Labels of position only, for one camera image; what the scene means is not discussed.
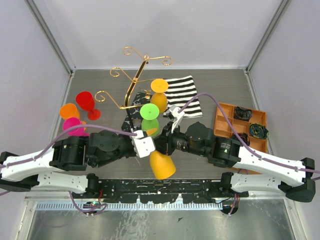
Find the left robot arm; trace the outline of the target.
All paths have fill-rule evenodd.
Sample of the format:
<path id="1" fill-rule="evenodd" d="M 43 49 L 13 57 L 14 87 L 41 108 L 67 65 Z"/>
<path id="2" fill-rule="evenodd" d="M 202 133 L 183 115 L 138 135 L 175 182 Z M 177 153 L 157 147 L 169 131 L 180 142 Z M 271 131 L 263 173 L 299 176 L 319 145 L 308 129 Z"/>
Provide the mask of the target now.
<path id="1" fill-rule="evenodd" d="M 64 190 L 95 198 L 101 190 L 95 174 L 73 176 L 67 172 L 100 168 L 136 155 L 130 136 L 107 130 L 89 136 L 70 136 L 47 150 L 28 155 L 5 151 L 0 155 L 0 187 L 8 192 Z"/>

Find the yellow wine glass cluster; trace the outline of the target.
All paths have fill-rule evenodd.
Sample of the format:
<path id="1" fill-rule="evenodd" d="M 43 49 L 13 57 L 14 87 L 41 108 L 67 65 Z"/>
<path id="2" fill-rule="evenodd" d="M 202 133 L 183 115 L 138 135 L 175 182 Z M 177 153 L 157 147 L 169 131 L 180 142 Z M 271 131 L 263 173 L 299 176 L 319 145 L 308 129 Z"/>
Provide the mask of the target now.
<path id="1" fill-rule="evenodd" d="M 176 166 L 171 156 L 163 155 L 157 150 L 149 155 L 151 170 L 157 180 L 164 180 L 176 172 Z"/>

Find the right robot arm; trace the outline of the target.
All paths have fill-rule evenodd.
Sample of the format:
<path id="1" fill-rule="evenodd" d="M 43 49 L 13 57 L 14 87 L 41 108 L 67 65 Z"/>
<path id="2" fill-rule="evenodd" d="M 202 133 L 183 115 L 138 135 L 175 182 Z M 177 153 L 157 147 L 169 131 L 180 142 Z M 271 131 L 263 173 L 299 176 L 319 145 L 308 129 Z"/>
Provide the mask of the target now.
<path id="1" fill-rule="evenodd" d="M 293 201 L 310 203 L 316 194 L 312 179 L 315 162 L 311 158 L 291 160 L 255 150 L 238 140 L 215 136 L 211 128 L 196 122 L 185 133 L 168 123 L 154 139 L 155 149 L 171 156 L 175 150 L 207 158 L 219 168 L 246 169 L 256 175 L 225 172 L 219 191 L 225 197 L 249 191 L 276 192 Z"/>

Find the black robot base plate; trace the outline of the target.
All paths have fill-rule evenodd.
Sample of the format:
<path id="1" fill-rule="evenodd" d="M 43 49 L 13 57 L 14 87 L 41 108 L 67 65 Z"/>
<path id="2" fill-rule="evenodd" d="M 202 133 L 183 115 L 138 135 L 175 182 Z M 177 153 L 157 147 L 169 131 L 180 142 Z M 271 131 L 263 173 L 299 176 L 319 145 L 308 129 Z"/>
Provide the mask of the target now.
<path id="1" fill-rule="evenodd" d="M 182 197 L 183 204 L 216 203 L 218 198 L 235 196 L 213 179 L 100 179 L 84 193 L 72 193 L 75 199 L 102 198 L 103 203 L 143 204 L 174 203 Z"/>

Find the green plastic wine glass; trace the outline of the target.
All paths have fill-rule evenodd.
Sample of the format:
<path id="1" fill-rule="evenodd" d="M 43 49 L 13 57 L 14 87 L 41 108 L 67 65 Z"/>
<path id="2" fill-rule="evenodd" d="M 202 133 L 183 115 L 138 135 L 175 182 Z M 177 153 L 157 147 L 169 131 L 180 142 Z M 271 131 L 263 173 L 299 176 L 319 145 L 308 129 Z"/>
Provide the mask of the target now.
<path id="1" fill-rule="evenodd" d="M 157 119 L 160 114 L 159 108 L 153 103 L 147 103 L 141 107 L 139 113 L 142 117 L 141 129 L 149 136 L 155 137 L 160 130 Z"/>

